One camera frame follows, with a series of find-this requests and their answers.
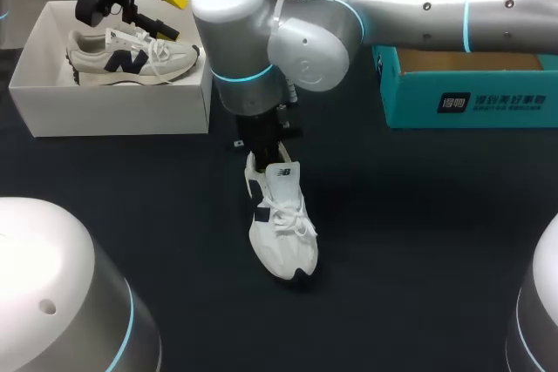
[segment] box logo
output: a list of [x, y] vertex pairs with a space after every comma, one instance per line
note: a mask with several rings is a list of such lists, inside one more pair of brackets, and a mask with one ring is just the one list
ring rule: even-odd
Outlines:
[[376, 78], [378, 79], [378, 86], [382, 84], [382, 73], [384, 72], [384, 62], [382, 56], [378, 54], [378, 62], [376, 63]]
[[469, 103], [471, 93], [444, 93], [439, 100], [438, 113], [463, 113]]

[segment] blue led ring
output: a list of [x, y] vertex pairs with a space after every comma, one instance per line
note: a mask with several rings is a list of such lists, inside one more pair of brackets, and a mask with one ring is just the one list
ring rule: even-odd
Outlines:
[[133, 326], [133, 297], [132, 297], [132, 290], [130, 289], [130, 285], [128, 284], [128, 281], [126, 279], [124, 279], [124, 282], [126, 283], [126, 285], [128, 286], [128, 293], [130, 294], [130, 320], [128, 321], [128, 329], [126, 331], [126, 335], [124, 336], [124, 341], [122, 342], [122, 344], [120, 345], [119, 351], [116, 354], [116, 356], [114, 356], [114, 359], [112, 360], [111, 365], [106, 369], [106, 372], [112, 372], [112, 370], [114, 368], [116, 368], [116, 365], [118, 364], [120, 358], [122, 357], [122, 355], [124, 354], [124, 350], [126, 349], [126, 345], [128, 344], [128, 341], [130, 340], [130, 334], [132, 333], [132, 326]]
[[463, 48], [465, 52], [471, 52], [469, 45], [469, 0], [465, 0], [465, 10], [463, 11]]
[[213, 73], [213, 75], [218, 78], [219, 80], [222, 80], [223, 82], [229, 82], [229, 83], [242, 83], [242, 82], [249, 82], [251, 80], [255, 80], [257, 78], [260, 78], [261, 76], [263, 76], [265, 73], [267, 73], [268, 71], [270, 71], [273, 68], [273, 65], [271, 64], [267, 69], [260, 71], [259, 73], [255, 74], [254, 76], [249, 76], [247, 78], [225, 78], [223, 76], [219, 76], [217, 73], [215, 73], [213, 70], [211, 70], [211, 72]]
[[358, 15], [358, 12], [355, 10], [355, 8], [353, 8], [352, 6], [350, 6], [348, 3], [344, 2], [343, 0], [330, 0], [330, 1], [331, 1], [331, 2], [337, 2], [337, 3], [342, 4], [342, 5], [343, 5], [344, 7], [346, 7], [348, 10], [350, 10], [350, 11], [355, 15], [355, 17], [357, 17], [358, 23], [360, 24], [360, 29], [361, 29], [361, 31], [362, 31], [362, 36], [361, 36], [361, 38], [360, 38], [360, 41], [362, 42], [363, 39], [364, 39], [364, 23], [363, 23], [363, 20], [362, 20], [362, 18], [360, 17], [360, 15]]

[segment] white sneaker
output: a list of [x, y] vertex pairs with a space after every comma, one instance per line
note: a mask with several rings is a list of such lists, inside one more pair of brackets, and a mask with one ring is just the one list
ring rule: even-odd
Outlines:
[[255, 204], [250, 242], [263, 265], [276, 277], [301, 280], [317, 264], [316, 229], [310, 222], [300, 190], [300, 164], [291, 162], [280, 145], [285, 163], [256, 171], [254, 154], [248, 155], [244, 176]]
[[159, 85], [184, 77], [200, 50], [195, 45], [153, 39], [135, 29], [108, 28], [100, 36], [73, 30], [67, 53], [79, 85]]

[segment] navy n logo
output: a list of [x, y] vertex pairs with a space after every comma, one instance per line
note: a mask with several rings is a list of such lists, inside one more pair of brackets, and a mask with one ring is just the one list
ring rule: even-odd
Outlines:
[[141, 68], [147, 63], [149, 57], [140, 50], [138, 56], [132, 61], [132, 52], [126, 50], [115, 51], [106, 63], [105, 70], [115, 72], [122, 67], [126, 73], [140, 74]]

